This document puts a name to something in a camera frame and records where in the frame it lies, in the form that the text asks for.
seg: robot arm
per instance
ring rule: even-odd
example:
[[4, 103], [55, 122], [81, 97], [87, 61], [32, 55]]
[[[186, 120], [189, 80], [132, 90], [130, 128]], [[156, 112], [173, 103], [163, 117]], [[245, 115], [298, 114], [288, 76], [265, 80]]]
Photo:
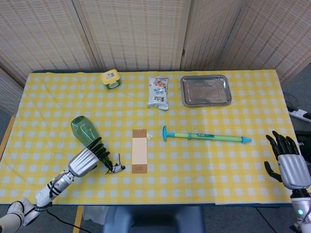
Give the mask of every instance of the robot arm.
[[72, 184], [74, 177], [83, 177], [93, 170], [100, 159], [108, 155], [108, 152], [102, 148], [103, 144], [95, 146], [100, 140], [101, 138], [96, 139], [78, 153], [69, 162], [67, 171], [61, 172], [36, 194], [36, 206], [26, 198], [13, 202], [7, 215], [0, 218], [0, 233], [14, 233], [22, 226], [34, 222], [40, 212], [51, 206], [53, 199]]
[[266, 135], [266, 138], [276, 156], [280, 174], [275, 173], [267, 161], [264, 162], [265, 169], [269, 176], [292, 190], [291, 201], [297, 215], [297, 222], [290, 228], [297, 233], [310, 233], [311, 195], [307, 192], [307, 188], [311, 185], [311, 177], [307, 164], [290, 137], [285, 138], [275, 131], [272, 133], [276, 140], [269, 135]]

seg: power strip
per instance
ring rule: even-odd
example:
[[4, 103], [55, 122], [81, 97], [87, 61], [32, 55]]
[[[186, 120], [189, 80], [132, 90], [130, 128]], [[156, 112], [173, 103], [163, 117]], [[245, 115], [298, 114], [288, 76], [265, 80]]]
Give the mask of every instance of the power strip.
[[295, 109], [287, 107], [289, 115], [298, 118], [300, 120], [306, 121], [308, 123], [311, 123], [311, 113], [308, 113], [302, 109], [298, 109], [295, 111]]

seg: blue tip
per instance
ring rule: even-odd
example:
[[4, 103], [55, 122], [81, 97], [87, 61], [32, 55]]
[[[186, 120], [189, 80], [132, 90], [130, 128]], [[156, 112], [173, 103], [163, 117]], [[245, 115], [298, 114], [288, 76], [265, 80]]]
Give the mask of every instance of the blue tip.
[[163, 127], [162, 130], [162, 135], [163, 135], [163, 140], [166, 141], [167, 140], [167, 130], [166, 130], [166, 125]]
[[248, 137], [242, 137], [242, 143], [248, 143], [248, 142], [251, 142], [252, 139], [251, 138], [248, 138]]

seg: table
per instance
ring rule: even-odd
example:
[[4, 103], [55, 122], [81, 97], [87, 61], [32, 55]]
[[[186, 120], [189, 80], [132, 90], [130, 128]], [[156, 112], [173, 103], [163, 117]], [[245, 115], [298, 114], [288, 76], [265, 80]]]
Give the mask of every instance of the table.
[[[221, 74], [232, 94], [229, 106], [188, 108], [180, 79]], [[126, 170], [99, 167], [75, 182], [54, 204], [288, 203], [289, 190], [270, 178], [263, 161], [276, 160], [265, 134], [295, 139], [274, 70], [120, 72], [121, 86], [107, 90], [99, 73], [30, 74], [0, 163], [0, 203], [27, 197], [67, 168], [82, 148], [70, 122], [85, 115], [115, 160]], [[169, 110], [147, 108], [148, 78], [169, 77]], [[168, 138], [161, 131], [248, 136], [252, 143]], [[148, 173], [131, 173], [133, 129], [147, 129]]]

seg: metal tray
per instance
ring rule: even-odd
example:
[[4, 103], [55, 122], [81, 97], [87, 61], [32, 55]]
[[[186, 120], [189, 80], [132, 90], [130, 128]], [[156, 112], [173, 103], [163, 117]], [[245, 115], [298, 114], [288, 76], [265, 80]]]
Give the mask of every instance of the metal tray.
[[229, 105], [232, 97], [223, 75], [184, 76], [180, 80], [183, 104], [187, 107]]

